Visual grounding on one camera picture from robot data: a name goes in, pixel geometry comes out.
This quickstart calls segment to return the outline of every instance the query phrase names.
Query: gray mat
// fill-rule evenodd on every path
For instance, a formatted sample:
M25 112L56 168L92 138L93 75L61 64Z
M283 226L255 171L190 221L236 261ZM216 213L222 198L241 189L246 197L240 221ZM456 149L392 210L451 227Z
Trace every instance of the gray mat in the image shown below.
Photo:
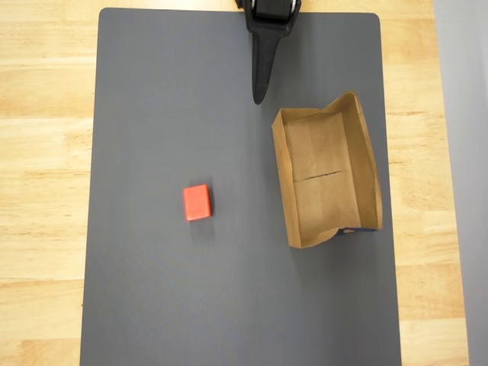
M384 229L289 249L271 123L348 89ZM243 14L103 10L95 95L82 365L400 364L376 16L301 14L255 106ZM188 224L203 182L214 216Z

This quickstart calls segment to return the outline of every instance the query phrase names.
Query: wood grain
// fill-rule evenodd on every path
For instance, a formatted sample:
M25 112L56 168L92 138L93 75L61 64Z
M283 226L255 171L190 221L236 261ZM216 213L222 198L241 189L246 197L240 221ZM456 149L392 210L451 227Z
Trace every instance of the wood grain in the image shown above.
M233 0L0 0L0 364L79 363L99 11ZM303 0L382 30L403 364L466 365L432 1Z

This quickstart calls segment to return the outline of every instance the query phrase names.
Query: open box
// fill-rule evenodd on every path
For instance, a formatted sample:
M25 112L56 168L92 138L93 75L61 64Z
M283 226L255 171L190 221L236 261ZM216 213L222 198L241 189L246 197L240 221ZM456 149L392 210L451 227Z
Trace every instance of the open box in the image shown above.
M323 110L281 109L272 130L290 246L381 229L376 162L353 91Z

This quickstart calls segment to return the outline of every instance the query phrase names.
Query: red cube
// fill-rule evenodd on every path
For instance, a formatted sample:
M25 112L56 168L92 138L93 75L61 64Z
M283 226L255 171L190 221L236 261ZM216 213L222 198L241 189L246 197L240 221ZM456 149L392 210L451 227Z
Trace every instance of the red cube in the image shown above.
M185 218L188 222L212 216L207 185L183 189Z

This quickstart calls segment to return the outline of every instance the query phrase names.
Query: crease in cardboard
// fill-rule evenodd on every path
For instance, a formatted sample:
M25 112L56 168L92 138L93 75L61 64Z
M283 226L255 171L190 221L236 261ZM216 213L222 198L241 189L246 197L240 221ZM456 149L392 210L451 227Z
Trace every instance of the crease in cardboard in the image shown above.
M306 181L308 179L321 178L321 177L326 177L327 175L334 175L334 174L343 173L343 172L347 172L347 170L336 170L335 172L314 175L313 177L307 177L307 178L304 178L304 179L301 179L301 180L298 180L298 181Z

